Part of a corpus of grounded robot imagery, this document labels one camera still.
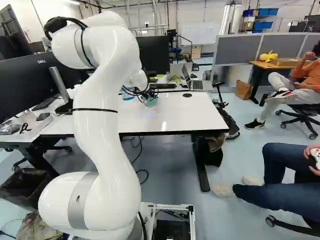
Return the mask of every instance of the desk leg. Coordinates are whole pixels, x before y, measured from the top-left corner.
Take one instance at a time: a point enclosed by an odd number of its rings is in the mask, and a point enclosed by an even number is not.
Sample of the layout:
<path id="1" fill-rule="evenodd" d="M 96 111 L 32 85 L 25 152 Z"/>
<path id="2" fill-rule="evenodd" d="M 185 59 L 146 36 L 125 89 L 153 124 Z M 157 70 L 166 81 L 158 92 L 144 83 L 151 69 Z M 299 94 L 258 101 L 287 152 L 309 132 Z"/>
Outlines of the desk leg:
<path id="1" fill-rule="evenodd" d="M 34 147 L 24 148 L 21 147 L 18 149 L 22 155 L 28 160 L 28 162 L 36 169 L 46 170 L 50 172 L 53 177 L 57 177 L 60 174 L 47 162 L 44 158 L 43 153 L 40 150 L 35 149 Z"/>
<path id="2" fill-rule="evenodd" d="M 250 100 L 254 102 L 255 104 L 258 104 L 258 100 L 255 98 L 260 80 L 262 79 L 264 74 L 264 69 L 258 67 L 258 66 L 253 66 L 253 72 L 251 75 L 250 83 L 253 85 L 253 89 L 251 92 Z"/>
<path id="3" fill-rule="evenodd" d="M 210 189 L 210 185 L 209 185 L 209 181 L 208 181 L 206 166 L 205 166 L 205 163 L 203 161 L 201 161 L 201 157 L 197 153 L 196 144 L 197 143 L 195 143 L 195 142 L 193 142 L 193 144 L 192 144 L 192 149 L 193 149 L 195 164 L 196 164 L 196 170 L 198 172 L 200 189 L 202 192 L 206 193 L 206 192 L 209 192 L 211 189 Z"/>

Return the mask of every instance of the game controller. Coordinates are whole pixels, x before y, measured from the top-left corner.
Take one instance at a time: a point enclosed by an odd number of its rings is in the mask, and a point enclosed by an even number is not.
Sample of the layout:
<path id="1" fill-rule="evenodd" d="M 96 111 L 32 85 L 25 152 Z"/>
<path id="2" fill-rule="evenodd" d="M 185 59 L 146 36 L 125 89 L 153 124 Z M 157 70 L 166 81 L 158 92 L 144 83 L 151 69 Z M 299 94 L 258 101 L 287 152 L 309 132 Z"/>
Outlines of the game controller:
<path id="1" fill-rule="evenodd" d="M 320 149 L 319 148 L 313 148 L 310 150 L 310 156 L 314 158 L 316 161 L 316 168 L 320 170 Z"/>

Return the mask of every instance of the ceiling light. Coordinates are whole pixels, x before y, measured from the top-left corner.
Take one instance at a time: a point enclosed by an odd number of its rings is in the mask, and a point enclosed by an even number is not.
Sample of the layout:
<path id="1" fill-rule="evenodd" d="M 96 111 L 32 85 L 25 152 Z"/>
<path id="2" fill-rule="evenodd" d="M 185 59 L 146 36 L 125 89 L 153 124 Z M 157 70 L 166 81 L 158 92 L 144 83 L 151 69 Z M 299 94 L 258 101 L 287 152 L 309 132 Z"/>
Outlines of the ceiling light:
<path id="1" fill-rule="evenodd" d="M 64 1 L 69 3 L 69 4 L 80 5 L 80 2 L 78 2 L 78 1 L 73 1 L 73 0 L 64 0 Z"/>

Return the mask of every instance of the white pants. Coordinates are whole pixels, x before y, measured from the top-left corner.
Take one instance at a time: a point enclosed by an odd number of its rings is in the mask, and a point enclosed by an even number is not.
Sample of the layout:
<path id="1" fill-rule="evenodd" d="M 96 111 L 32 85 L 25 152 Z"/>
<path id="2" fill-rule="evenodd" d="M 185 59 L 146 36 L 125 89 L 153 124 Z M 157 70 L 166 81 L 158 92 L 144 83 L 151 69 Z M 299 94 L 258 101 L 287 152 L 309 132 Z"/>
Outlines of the white pants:
<path id="1" fill-rule="evenodd" d="M 268 81 L 275 90 L 279 88 L 287 88 L 293 90 L 296 94 L 295 99 L 285 100 L 282 104 L 298 105 L 298 104 L 320 104 L 320 93 L 311 89 L 295 89 L 295 85 L 286 77 L 277 72 L 272 72 L 268 76 Z M 260 121 L 265 121 L 276 111 L 279 104 L 266 103 L 264 109 L 259 117 Z"/>

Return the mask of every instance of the yellow toy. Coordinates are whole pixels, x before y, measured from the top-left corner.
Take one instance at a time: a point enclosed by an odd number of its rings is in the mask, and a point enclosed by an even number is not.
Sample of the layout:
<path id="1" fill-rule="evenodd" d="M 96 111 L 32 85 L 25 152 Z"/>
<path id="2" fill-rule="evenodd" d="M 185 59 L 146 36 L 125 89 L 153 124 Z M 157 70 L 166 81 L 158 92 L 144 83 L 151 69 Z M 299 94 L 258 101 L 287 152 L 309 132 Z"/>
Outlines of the yellow toy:
<path id="1" fill-rule="evenodd" d="M 265 61 L 266 63 L 270 62 L 270 59 L 276 59 L 278 57 L 278 53 L 272 53 L 273 50 L 271 50 L 268 54 L 263 53 L 260 55 L 259 59 L 261 61 Z"/>

